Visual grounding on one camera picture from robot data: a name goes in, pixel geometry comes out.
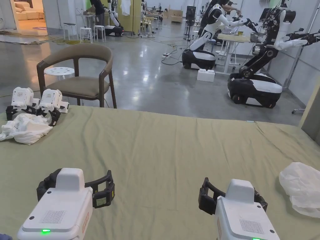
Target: white cloth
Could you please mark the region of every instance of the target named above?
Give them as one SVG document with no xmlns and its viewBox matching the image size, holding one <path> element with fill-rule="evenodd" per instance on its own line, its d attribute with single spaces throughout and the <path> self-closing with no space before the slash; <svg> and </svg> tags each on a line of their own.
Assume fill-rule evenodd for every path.
<svg viewBox="0 0 320 240">
<path fill-rule="evenodd" d="M 291 163 L 279 174 L 279 182 L 298 213 L 320 218 L 320 172 L 303 163 Z"/>
<path fill-rule="evenodd" d="M 48 121 L 51 121 L 51 118 L 29 113 L 19 114 L 13 121 L 8 121 L 6 125 L 2 125 L 0 141 L 14 138 L 17 142 L 31 145 L 42 136 L 47 135 L 52 129 Z"/>
<path fill-rule="evenodd" d="M 130 6 L 131 6 L 131 0 L 122 0 L 121 1 L 122 15 L 124 15 L 124 16 L 130 15 Z"/>
</svg>

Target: table leg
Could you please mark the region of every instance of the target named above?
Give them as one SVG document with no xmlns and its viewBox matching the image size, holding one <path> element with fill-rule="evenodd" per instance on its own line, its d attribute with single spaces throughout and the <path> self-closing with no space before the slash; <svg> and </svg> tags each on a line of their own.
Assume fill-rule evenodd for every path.
<svg viewBox="0 0 320 240">
<path fill-rule="evenodd" d="M 233 42 L 229 42 L 229 46 L 227 47 L 227 50 L 226 50 L 226 60 L 224 62 L 225 66 L 224 66 L 224 73 L 227 73 L 228 72 L 228 67 L 229 67 L 229 63 L 230 63 L 230 59 L 231 59 L 231 54 L 230 54 L 230 47 L 233 46 Z"/>
</svg>

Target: chair seat cushion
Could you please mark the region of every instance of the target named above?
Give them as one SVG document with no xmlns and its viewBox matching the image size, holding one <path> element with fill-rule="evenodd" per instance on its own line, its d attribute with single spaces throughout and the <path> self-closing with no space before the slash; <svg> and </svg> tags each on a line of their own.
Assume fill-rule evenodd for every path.
<svg viewBox="0 0 320 240">
<path fill-rule="evenodd" d="M 46 88 L 59 89 L 63 95 L 78 95 L 79 97 L 99 97 L 99 79 L 94 77 L 70 77 L 46 86 Z M 104 82 L 104 93 L 109 90 L 109 83 Z"/>
</svg>

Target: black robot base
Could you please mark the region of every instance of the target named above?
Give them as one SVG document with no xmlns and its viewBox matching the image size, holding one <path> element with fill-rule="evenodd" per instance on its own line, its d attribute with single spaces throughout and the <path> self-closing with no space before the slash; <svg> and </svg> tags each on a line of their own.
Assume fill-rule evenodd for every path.
<svg viewBox="0 0 320 240">
<path fill-rule="evenodd" d="M 233 73 L 228 79 L 228 95 L 236 104 L 249 104 L 274 108 L 282 93 L 282 86 L 263 74 L 250 79 L 240 78 Z"/>
<path fill-rule="evenodd" d="M 182 64 L 186 69 L 192 68 L 192 65 L 195 64 L 200 69 L 210 70 L 216 64 L 216 60 L 211 52 L 203 50 L 191 51 L 187 49 L 182 54 Z"/>
</svg>

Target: white robotic hand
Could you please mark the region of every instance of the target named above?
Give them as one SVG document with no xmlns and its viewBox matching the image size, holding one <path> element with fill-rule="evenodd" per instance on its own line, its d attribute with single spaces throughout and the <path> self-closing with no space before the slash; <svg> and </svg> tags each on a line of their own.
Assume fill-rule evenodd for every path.
<svg viewBox="0 0 320 240">
<path fill-rule="evenodd" d="M 26 112 L 36 114 L 39 108 L 40 99 L 34 98 L 31 88 L 16 87 L 12 93 L 11 105 L 7 107 L 7 120 L 11 121 L 14 114 Z"/>
<path fill-rule="evenodd" d="M 62 93 L 59 90 L 46 89 L 42 94 L 42 99 L 37 110 L 37 115 L 51 115 L 51 124 L 55 126 L 61 113 L 68 113 L 69 103 L 62 101 Z"/>
<path fill-rule="evenodd" d="M 198 201 L 201 210 L 216 215 L 218 240 L 280 240 L 265 212 L 268 204 L 248 181 L 232 179 L 224 193 L 205 178 Z"/>
<path fill-rule="evenodd" d="M 93 208 L 111 205 L 114 196 L 110 170 L 103 178 L 85 183 L 81 169 L 58 169 L 40 182 L 38 204 L 20 227 L 18 239 L 83 240 Z"/>
</svg>

